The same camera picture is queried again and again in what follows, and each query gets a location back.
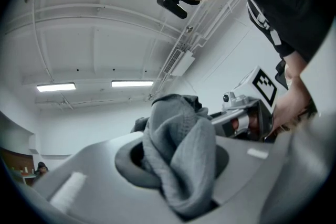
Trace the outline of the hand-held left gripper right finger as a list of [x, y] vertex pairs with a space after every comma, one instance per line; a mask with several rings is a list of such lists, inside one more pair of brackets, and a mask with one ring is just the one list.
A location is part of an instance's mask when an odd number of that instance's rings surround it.
[[277, 138], [273, 144], [218, 137], [217, 144], [229, 154], [213, 192], [218, 207], [192, 223], [259, 223], [287, 158], [289, 137]]

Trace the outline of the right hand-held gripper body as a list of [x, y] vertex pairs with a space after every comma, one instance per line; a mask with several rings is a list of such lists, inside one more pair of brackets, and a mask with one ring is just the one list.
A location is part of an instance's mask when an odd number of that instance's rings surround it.
[[278, 88], [260, 66], [245, 75], [239, 84], [223, 95], [222, 112], [230, 115], [242, 111], [243, 115], [258, 117], [259, 133], [249, 129], [233, 132], [232, 137], [261, 141], [272, 130], [273, 112], [278, 97]]

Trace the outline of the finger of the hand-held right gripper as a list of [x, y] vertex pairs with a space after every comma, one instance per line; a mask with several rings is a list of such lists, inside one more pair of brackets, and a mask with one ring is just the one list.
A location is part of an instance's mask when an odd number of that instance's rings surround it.
[[217, 136], [231, 136], [232, 122], [227, 112], [216, 113], [212, 115], [211, 123], [215, 128]]

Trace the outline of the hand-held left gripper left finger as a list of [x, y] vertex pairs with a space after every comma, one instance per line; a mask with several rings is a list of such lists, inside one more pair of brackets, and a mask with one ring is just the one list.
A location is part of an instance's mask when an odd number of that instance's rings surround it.
[[[35, 207], [51, 223], [181, 223], [159, 191], [129, 183], [116, 169], [117, 151], [141, 137], [135, 132], [83, 148], [34, 185]], [[86, 179], [65, 214], [50, 201], [72, 172]]]

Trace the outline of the person's right hand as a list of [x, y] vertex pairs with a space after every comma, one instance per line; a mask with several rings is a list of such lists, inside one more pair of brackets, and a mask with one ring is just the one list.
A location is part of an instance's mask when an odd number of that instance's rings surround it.
[[251, 132], [259, 133], [258, 117], [255, 115], [243, 115], [231, 120], [231, 123], [237, 132], [249, 129]]

